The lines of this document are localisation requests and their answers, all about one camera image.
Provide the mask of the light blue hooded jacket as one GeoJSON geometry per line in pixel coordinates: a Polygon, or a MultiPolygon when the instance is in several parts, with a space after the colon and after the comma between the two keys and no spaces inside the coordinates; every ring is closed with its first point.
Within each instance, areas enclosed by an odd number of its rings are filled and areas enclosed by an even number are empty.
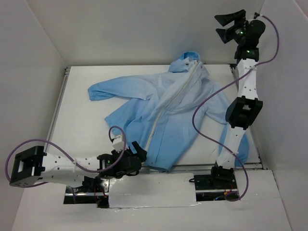
{"type": "Polygon", "coordinates": [[[186,52],[167,72],[117,77],[88,88],[91,101],[113,97],[127,102],[105,118],[115,135],[125,132],[147,152],[145,164],[169,170],[191,147],[205,116],[227,125],[230,101],[196,52],[186,52]]]}

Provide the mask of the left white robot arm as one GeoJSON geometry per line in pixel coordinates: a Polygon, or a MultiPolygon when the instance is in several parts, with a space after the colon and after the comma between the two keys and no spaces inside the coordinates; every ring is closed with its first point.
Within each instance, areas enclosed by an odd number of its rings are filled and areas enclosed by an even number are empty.
{"type": "Polygon", "coordinates": [[[9,184],[26,188],[39,182],[59,183],[89,192],[104,179],[138,175],[147,152],[135,141],[132,145],[136,153],[128,147],[124,152],[112,150],[110,154],[73,160],[34,146],[16,154],[9,184]]]}

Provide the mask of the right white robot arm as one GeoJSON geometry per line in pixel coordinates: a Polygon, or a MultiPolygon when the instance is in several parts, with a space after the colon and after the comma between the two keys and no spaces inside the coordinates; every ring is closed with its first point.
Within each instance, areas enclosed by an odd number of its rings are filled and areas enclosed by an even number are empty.
{"type": "Polygon", "coordinates": [[[224,43],[234,40],[238,45],[234,58],[237,61],[240,80],[237,97],[226,111],[225,119],[228,126],[223,147],[209,177],[210,185],[214,188],[221,188],[232,182],[235,156],[238,154],[240,143],[246,130],[253,124],[263,106],[263,102],[259,100],[257,94],[256,64],[259,61],[257,46],[266,26],[256,19],[248,21],[245,16],[245,10],[215,15],[215,19],[222,26],[234,23],[229,28],[216,31],[224,43]]]}

